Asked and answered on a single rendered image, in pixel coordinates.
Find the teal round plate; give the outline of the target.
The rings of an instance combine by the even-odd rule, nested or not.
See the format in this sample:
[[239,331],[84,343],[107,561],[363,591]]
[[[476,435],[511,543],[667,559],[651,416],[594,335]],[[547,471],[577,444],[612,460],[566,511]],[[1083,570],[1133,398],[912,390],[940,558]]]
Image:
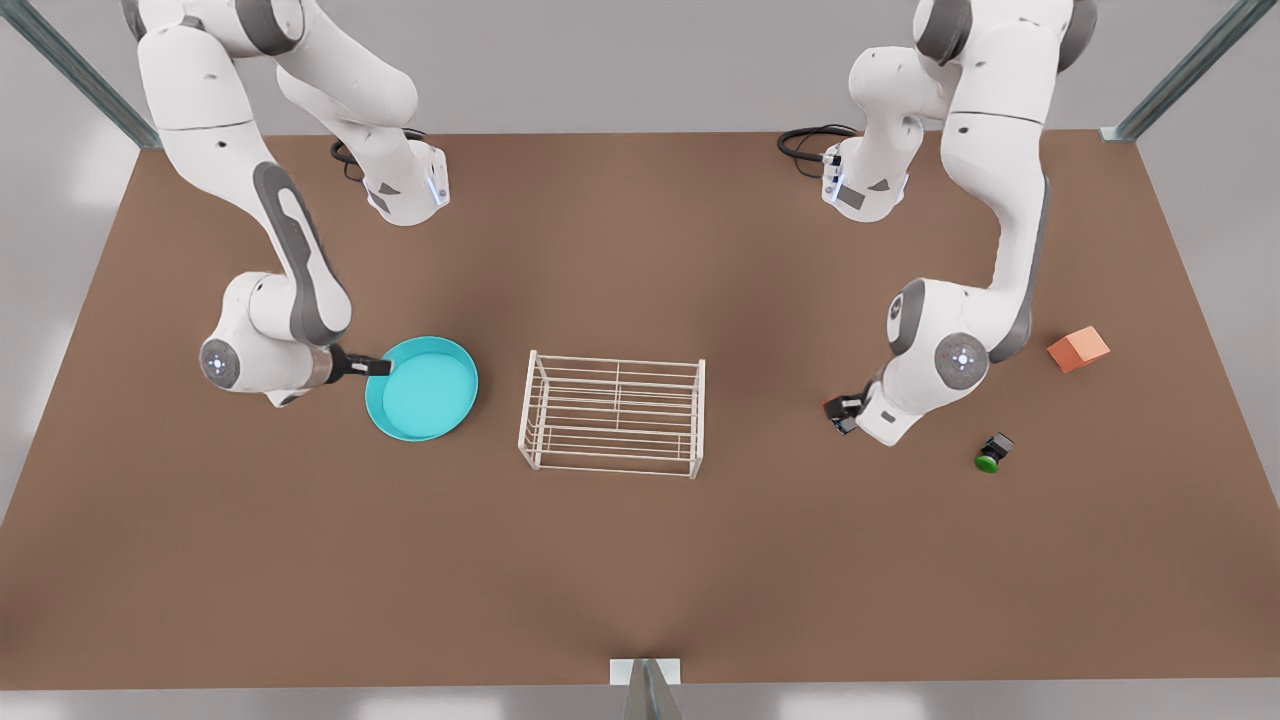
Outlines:
[[372,424],[394,439],[422,442],[453,430],[477,397],[479,374],[468,351],[452,340],[404,340],[381,356],[389,375],[371,375],[365,387]]

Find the orange box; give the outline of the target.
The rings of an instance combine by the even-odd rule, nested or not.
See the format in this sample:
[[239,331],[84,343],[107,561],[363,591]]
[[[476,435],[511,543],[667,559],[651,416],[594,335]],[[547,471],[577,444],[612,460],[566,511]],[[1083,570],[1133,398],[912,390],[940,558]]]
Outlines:
[[1055,341],[1047,352],[1062,373],[1071,373],[1106,356],[1110,347],[1101,333],[1088,325]]

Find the silver frame post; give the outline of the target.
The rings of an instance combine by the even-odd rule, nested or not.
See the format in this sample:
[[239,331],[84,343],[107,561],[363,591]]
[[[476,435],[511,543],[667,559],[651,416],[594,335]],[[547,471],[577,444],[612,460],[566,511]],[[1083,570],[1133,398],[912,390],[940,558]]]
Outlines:
[[1115,126],[1098,128],[1107,143],[1134,143],[1280,0],[1235,0],[1172,69]]
[[0,18],[59,70],[138,149],[160,149],[163,146],[155,128],[100,76],[29,0],[0,0]]
[[682,682],[680,659],[612,659],[609,673],[627,687],[623,720],[684,720],[671,689]]

